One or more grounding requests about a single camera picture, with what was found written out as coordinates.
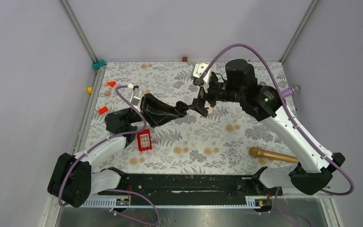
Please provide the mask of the black earbuds charging case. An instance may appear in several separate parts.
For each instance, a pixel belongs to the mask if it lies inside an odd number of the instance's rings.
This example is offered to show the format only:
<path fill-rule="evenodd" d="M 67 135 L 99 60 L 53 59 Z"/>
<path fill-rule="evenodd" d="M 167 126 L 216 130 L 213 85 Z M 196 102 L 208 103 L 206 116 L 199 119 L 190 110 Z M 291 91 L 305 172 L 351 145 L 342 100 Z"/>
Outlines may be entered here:
<path fill-rule="evenodd" d="M 182 101 L 178 101 L 176 102 L 174 110 L 176 114 L 182 118 L 187 115 L 188 105 Z"/>

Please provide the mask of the beige earbuds charging case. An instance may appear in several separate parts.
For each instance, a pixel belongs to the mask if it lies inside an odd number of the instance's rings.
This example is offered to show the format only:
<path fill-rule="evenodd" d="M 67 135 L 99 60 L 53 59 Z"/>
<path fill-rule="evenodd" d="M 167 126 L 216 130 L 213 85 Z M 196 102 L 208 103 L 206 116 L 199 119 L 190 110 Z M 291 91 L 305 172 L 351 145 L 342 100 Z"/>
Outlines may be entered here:
<path fill-rule="evenodd" d="M 212 114 L 213 113 L 213 108 L 212 107 L 208 107 L 207 108 L 208 114 Z"/>

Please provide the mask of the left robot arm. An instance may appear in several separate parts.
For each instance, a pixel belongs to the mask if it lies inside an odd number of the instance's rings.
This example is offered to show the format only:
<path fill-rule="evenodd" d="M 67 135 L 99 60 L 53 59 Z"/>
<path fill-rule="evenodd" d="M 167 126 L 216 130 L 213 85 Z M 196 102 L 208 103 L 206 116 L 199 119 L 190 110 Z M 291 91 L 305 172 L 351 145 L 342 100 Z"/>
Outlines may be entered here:
<path fill-rule="evenodd" d="M 151 150 L 152 137 L 148 127 L 159 127 L 186 116 L 189 106 L 178 101 L 168 105 L 152 94 L 134 92 L 122 100 L 129 106 L 106 115 L 107 136 L 90 148 L 74 155 L 59 156 L 48 183 L 49 194 L 58 198 L 59 205 L 80 207 L 90 195 L 111 189 L 116 194 L 126 192 L 128 182 L 114 170 L 93 173 L 100 164 L 115 152 L 136 141 L 139 151 Z"/>

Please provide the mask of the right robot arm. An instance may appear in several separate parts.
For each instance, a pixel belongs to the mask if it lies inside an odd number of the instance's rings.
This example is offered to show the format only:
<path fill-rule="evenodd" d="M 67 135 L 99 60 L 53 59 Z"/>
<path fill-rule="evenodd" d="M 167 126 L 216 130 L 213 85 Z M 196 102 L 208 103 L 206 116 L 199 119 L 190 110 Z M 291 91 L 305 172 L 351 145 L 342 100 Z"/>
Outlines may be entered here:
<path fill-rule="evenodd" d="M 254 192 L 263 195 L 279 186 L 294 187 L 307 195 L 324 191 L 345 157 L 330 152 L 300 126 L 277 90 L 258 83 L 254 67 L 246 60 L 229 61 L 225 72 L 227 79 L 220 82 L 207 64 L 195 65 L 194 82 L 200 76 L 204 79 L 189 109 L 207 116 L 206 104 L 214 107 L 217 102 L 238 103 L 245 113 L 272 130 L 298 159 L 298 163 L 291 166 L 261 168 L 254 175 Z"/>

